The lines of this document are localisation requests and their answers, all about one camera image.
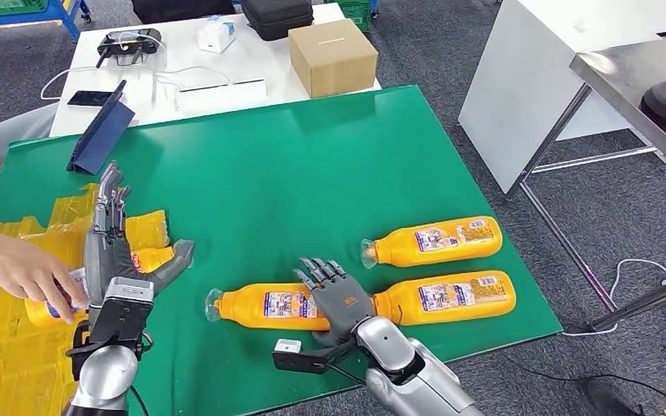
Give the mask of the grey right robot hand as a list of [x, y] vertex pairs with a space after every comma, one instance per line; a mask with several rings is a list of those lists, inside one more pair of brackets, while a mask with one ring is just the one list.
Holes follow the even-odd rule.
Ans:
[[294, 269], [295, 276], [305, 285], [318, 310], [329, 323], [326, 330], [313, 332], [313, 339], [334, 347], [347, 342], [356, 326], [375, 310], [369, 294], [338, 262], [321, 258], [300, 257], [303, 270]]

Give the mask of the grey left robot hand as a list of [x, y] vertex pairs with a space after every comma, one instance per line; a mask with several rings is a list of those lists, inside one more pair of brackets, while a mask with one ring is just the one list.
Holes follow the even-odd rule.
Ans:
[[88, 313], [97, 316], [110, 281], [125, 277], [150, 282], [158, 294], [186, 270], [192, 260], [194, 241], [180, 239], [173, 244], [173, 257], [155, 271], [134, 267], [126, 233], [126, 196], [130, 187], [120, 187], [123, 174], [116, 161], [101, 174], [93, 219], [84, 244], [84, 268]]

